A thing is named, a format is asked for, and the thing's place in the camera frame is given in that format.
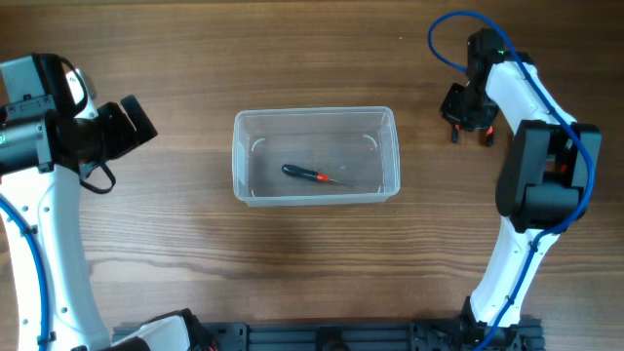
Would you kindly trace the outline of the black handled screwdriver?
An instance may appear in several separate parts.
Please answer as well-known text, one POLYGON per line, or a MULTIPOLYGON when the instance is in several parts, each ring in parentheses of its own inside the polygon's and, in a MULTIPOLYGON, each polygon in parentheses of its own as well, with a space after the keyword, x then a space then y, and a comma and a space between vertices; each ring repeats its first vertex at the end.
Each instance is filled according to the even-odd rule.
POLYGON ((325 175, 325 174, 322 174, 313 170, 301 168, 299 166, 292 165, 292 164, 284 164, 281 167, 281 171, 283 174, 287 176, 301 178, 301 179, 305 179, 305 180, 309 180, 309 181, 313 181, 317 183, 330 183, 330 184, 337 184, 337 185, 351 187, 351 184, 346 183, 344 181, 337 180, 337 179, 331 178, 328 175, 325 175))

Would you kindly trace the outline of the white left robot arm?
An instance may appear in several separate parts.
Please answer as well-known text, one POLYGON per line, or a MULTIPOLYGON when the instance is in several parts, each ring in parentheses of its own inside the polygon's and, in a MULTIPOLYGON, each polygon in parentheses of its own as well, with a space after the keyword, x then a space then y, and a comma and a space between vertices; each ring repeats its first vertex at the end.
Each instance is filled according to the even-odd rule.
POLYGON ((99 315, 80 232, 89 175, 153 139, 135 97, 94 106, 81 74, 55 54, 1 65, 1 218, 19 308, 21 350, 214 350, 189 310, 113 341, 99 315))

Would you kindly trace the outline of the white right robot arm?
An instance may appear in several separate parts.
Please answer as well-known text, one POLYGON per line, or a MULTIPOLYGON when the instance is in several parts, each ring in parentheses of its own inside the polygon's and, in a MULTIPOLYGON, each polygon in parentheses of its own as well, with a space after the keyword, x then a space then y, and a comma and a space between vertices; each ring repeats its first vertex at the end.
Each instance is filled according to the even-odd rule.
POLYGON ((511 146, 496 183, 501 226, 486 273, 469 296, 473 331, 489 337, 516 328, 535 273, 550 248, 586 211, 602 143, 545 91, 531 58, 513 54, 502 34, 482 28, 467 41, 466 84, 453 84, 440 111, 460 131, 482 131, 487 145, 502 114, 511 146))

